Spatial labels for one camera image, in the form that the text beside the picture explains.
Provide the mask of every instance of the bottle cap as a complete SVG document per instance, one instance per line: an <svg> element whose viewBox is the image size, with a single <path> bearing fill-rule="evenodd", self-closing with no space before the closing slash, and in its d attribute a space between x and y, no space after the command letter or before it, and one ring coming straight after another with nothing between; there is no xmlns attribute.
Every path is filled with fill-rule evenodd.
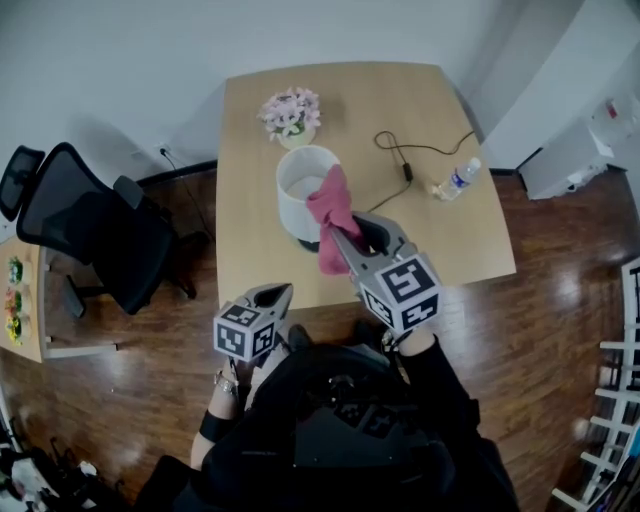
<svg viewBox="0 0 640 512"><path fill-rule="evenodd" d="M476 172L480 167L482 167L482 162L479 158L473 157L469 160L469 169L471 169L471 171Z"/></svg>

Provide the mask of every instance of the black cable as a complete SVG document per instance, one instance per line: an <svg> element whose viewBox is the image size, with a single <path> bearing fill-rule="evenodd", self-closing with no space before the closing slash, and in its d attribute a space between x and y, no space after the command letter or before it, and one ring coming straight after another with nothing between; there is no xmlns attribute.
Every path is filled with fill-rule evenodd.
<svg viewBox="0 0 640 512"><path fill-rule="evenodd" d="M176 169L176 166L173 165L173 162L171 160L171 158L169 158L169 156L167 155L167 150L162 148L160 150L160 154L165 157L169 163L171 164L171 167L173 167L174 171L177 171L178 169ZM196 207L196 211L198 212L198 216L200 217L200 222L202 222L202 226L204 227L204 230L207 232L207 234L209 235L209 237L211 237L211 240L215 240L216 237L213 236L211 234L211 231L209 231L209 227L207 226L206 221L204 220L204 217L202 215L202 212L200 211L200 208L198 207L198 203L196 202L195 198L193 197L193 195L191 194L191 190L189 190L189 186L186 184L186 182L184 181L184 176L180 176L180 181L182 182L182 184L184 185L184 188L187 191L187 194L189 194L189 197L191 198L191 201L193 201L193 206Z"/></svg>
<svg viewBox="0 0 640 512"><path fill-rule="evenodd" d="M407 162L407 159L402 154L402 151L400 150L400 148L431 149L431 150L433 150L433 151L435 151L437 153L440 153L441 155L451 156L451 155L455 155L458 152L458 150L460 149L460 146L462 145L462 143L465 140L467 140L469 137L471 137L471 135L473 135L473 133L474 133L473 130L471 130L464 137L462 137L451 151L443 151L441 149L434 148L433 146L427 146L425 144L398 144L398 140L396 139L395 134L393 132L390 132L389 130L383 130L381 132L376 133L376 135L373 137L373 143L376 146L378 146L380 149L389 149L389 150L394 150L395 149L398 152L398 154L400 155L400 158L402 158L402 162L403 162L402 163L402 169L404 171L405 179L407 180L408 183L407 183L407 186L404 187L400 192L396 192L395 194L387 197L384 201L381 201L380 203L375 205L370 210L367 210L367 212L371 213L373 210L376 210L376 209L380 208L387 201L391 201L391 199L393 199L394 197L398 197L400 194L406 192L409 189L409 187L411 186L411 183L413 183L413 173L411 171L411 165L409 164L409 162ZM388 135L393 140L393 145L391 145L391 146L383 146L382 144L380 144L378 142L378 137L380 137L380 135Z"/></svg>
<svg viewBox="0 0 640 512"><path fill-rule="evenodd" d="M393 134L393 132L390 132L389 130L383 130L383 131L377 133L376 136L373 138L373 143L376 146L378 146L380 149L395 149L395 150L397 150L398 153L400 154L400 157L402 158L402 161L404 163L407 163L407 161L404 158L404 155L402 154L402 151L400 151L400 148L431 149L432 151L435 151L436 153L440 153L441 155L451 156L451 155L455 155L458 152L458 150L460 149L460 145L465 140L467 140L469 137L471 137L471 135L473 135L473 133L474 133L473 130L471 130L464 137L462 137L451 151L443 151L442 149L434 148L433 146L427 146L425 144L398 144L398 141L396 140L396 136ZM389 135L393 139L393 146L383 146L382 144L380 144L378 142L378 137L380 137L380 135L384 135L384 134Z"/></svg>
<svg viewBox="0 0 640 512"><path fill-rule="evenodd" d="M411 186L411 184L413 183L413 181L410 181L409 183L407 183L407 186L404 187L400 192L396 192L395 194L393 194L392 196L387 197L384 201L379 202L377 205L375 205L373 208L371 208L370 210L367 210L367 213L371 213L373 210L376 210L377 208L380 208L383 204L385 204L387 201L391 201L394 197L398 197L400 194L402 194L403 192L406 192L409 187Z"/></svg>

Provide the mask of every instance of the black office chair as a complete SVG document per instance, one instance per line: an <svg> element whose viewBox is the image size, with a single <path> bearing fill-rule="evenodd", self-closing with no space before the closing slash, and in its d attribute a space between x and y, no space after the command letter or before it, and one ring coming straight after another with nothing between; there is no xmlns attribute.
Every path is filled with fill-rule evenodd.
<svg viewBox="0 0 640 512"><path fill-rule="evenodd" d="M125 176L113 189L104 185L71 144L58 144L44 156L24 146L16 150L0 181L0 211L10 221L19 212L20 240L93 264L102 286L79 288L70 276L65 281L65 301L75 316L85 312L83 298L104 293L133 315L163 278L195 298L193 286L170 263L178 247L208 242L204 232L179 239L168 210Z"/></svg>

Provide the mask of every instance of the wooden floor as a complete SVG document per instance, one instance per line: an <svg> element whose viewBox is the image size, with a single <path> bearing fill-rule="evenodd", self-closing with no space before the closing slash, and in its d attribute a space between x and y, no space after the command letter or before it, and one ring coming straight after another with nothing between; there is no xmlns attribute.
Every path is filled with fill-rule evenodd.
<svg viewBox="0 0 640 512"><path fill-rule="evenodd" d="M522 510L543 510L563 466L577 458L571 424L588 417L600 351L622 334L619 266L640 254L640 230L623 174L597 177L578 192L527 201L518 178L494 178L517 274L447 289L434 330L463 384L480 400L482 434L498 443ZM215 175L149 191L176 213L180 233L201 229L189 185L211 229ZM473 255L469 255L473 264ZM211 349L218 307L215 247L195 255L198 298L162 285L151 306L129 317L108 298L88 302L81 321L63 310L67 269L90 284L88 269L65 257L47 276L48 334L69 343L117 342L122 350L42 365L0 354L10 409L22 432L48 449L57 436L108 482L125 481L133 500L163 454L187 460L220 357ZM294 312L316 340L339 341L357 305Z"/></svg>

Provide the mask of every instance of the plastic water bottle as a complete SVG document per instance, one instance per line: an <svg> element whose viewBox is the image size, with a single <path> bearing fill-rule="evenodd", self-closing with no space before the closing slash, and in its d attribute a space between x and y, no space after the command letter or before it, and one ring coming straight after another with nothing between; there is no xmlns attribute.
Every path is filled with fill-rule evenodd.
<svg viewBox="0 0 640 512"><path fill-rule="evenodd" d="M433 195L443 201L453 201L473 183L480 167L482 167L482 163L478 158L472 158L468 164L456 167L448 180L433 187Z"/></svg>

